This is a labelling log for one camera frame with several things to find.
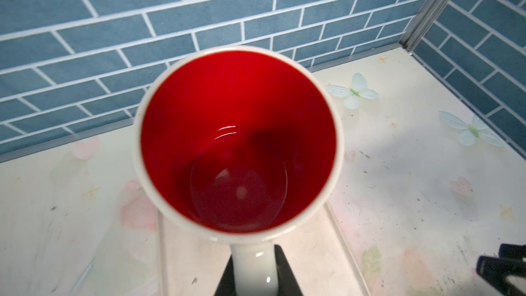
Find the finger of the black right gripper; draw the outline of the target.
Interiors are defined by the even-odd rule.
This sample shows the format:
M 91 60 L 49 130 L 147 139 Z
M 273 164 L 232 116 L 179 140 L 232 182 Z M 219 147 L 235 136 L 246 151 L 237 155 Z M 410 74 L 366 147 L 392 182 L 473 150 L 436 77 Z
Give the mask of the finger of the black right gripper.
M 526 245 L 512 245 L 503 243 L 499 247 L 499 257 L 514 260 L 525 260 Z
M 501 295 L 525 296 L 509 278 L 525 278 L 525 263 L 515 259 L 480 256 L 476 273 Z

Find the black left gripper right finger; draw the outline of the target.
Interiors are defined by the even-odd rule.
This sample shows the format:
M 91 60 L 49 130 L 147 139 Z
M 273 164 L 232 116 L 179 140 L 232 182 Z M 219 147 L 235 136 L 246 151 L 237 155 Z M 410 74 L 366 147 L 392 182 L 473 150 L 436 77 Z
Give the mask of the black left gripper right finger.
M 278 272 L 278 295 L 279 296 L 302 296 L 303 293 L 295 278 L 283 249 L 274 245 L 275 258 Z

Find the white mug red inside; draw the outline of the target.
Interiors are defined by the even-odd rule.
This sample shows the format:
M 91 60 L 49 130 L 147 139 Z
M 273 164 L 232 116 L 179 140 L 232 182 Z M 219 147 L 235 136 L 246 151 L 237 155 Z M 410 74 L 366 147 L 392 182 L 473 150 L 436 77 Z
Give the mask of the white mug red inside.
M 341 174 L 344 131 L 325 87 L 267 49 L 205 49 L 156 78 L 133 127 L 154 206 L 230 246 L 237 295 L 277 295 L 273 240 L 307 222 Z

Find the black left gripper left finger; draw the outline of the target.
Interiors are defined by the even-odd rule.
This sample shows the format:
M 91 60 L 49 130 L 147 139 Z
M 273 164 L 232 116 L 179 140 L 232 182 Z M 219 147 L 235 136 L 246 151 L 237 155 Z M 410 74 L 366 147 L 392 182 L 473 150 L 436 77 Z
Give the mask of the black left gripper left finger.
M 234 265 L 230 256 L 221 279 L 219 280 L 214 296 L 236 296 L 234 282 Z

